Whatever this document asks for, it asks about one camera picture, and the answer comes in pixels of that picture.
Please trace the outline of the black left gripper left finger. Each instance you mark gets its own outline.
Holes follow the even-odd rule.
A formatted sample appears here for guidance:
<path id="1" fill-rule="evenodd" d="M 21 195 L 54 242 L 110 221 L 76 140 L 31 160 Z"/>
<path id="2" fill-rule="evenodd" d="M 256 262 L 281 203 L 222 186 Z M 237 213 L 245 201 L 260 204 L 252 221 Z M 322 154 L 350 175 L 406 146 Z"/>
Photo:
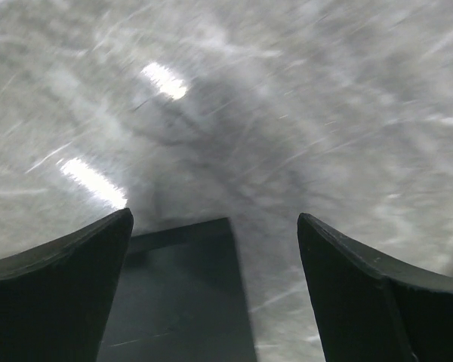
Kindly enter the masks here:
<path id="1" fill-rule="evenodd" d="M 132 229 L 125 208 L 0 259 L 0 361 L 95 361 Z"/>

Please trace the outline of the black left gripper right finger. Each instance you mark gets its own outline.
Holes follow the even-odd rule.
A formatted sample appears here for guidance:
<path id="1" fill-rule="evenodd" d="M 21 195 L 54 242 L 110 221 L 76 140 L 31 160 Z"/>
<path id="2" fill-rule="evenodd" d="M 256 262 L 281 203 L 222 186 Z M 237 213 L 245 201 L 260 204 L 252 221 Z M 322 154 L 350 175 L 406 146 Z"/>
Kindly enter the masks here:
<path id="1" fill-rule="evenodd" d="M 362 244 L 308 213 L 297 239 L 325 359 L 453 362 L 453 278 Z"/>

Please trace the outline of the black network switch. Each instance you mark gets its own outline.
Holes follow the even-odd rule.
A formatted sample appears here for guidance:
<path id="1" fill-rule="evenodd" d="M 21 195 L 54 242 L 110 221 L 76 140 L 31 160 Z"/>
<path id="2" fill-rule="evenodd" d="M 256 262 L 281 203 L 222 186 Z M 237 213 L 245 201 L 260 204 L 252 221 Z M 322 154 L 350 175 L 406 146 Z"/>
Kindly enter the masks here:
<path id="1" fill-rule="evenodd" d="M 134 236 L 98 360 L 255 362 L 226 218 Z"/>

